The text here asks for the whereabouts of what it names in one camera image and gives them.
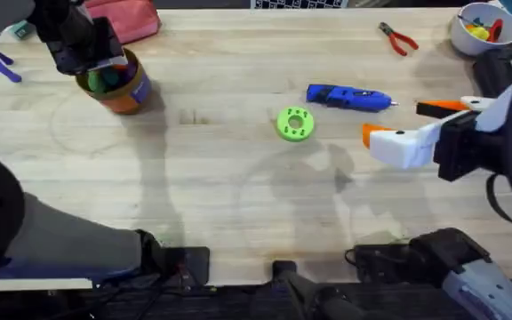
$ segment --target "bowl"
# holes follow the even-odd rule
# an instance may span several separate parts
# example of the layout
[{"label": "bowl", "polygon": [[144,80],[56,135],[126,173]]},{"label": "bowl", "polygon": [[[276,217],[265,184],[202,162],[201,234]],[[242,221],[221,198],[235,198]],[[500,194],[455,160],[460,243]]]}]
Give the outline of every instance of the bowl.
[{"label": "bowl", "polygon": [[452,44],[458,51],[469,56],[477,56],[487,50],[499,49],[512,44],[512,15],[505,9],[492,4],[473,3],[461,8],[458,14],[469,21],[479,18],[485,26],[491,26],[496,19],[503,20],[503,29],[499,39],[496,43],[492,43],[470,34],[466,30],[466,24],[469,24],[469,22],[457,16],[454,17],[450,33]]}]

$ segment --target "red pliers handle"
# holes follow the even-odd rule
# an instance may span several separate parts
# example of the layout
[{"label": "red pliers handle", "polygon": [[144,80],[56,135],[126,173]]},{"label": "red pliers handle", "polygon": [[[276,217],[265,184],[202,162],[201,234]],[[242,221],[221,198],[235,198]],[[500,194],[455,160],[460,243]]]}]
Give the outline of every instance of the red pliers handle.
[{"label": "red pliers handle", "polygon": [[385,35],[388,36],[388,39],[390,40],[390,44],[392,44],[392,48],[398,52],[398,54],[405,56],[406,51],[401,48],[396,40],[402,40],[403,42],[410,45],[414,50],[418,50],[418,44],[414,40],[412,40],[409,36],[405,36],[403,34],[400,34],[398,32],[395,32],[388,24],[381,22],[379,24],[379,29],[384,32]]}]

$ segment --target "green toy wheel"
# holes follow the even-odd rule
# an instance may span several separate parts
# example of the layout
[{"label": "green toy wheel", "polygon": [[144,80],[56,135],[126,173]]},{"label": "green toy wheel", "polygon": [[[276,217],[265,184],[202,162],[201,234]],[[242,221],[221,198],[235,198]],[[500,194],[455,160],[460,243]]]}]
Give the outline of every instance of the green toy wheel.
[{"label": "green toy wheel", "polygon": [[302,141],[313,132],[313,116],[304,108],[288,107],[277,115],[276,128],[280,137],[285,140]]}]

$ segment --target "wooden tabletop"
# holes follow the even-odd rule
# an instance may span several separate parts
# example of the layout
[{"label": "wooden tabletop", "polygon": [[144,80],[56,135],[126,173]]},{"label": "wooden tabletop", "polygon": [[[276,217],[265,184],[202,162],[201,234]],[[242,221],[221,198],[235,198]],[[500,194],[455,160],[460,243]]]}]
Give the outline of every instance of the wooden tabletop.
[{"label": "wooden tabletop", "polygon": [[[363,122],[432,121],[415,115],[416,100],[477,94],[471,61],[448,40],[456,11],[160,11],[159,35],[128,45],[156,90],[135,116],[87,97],[38,40],[3,36],[0,50],[24,81],[0,75],[0,160],[58,209],[208,246],[212,284],[265,282],[279,259],[315,280],[352,280],[343,252],[354,244],[445,227],[466,231],[512,276],[512,226],[486,202],[486,172],[449,183],[434,165],[398,171],[361,141]],[[381,21],[420,49],[393,52]],[[378,90],[400,106],[370,114],[307,104],[308,84]],[[293,105],[316,119],[301,143],[274,130]]]}]

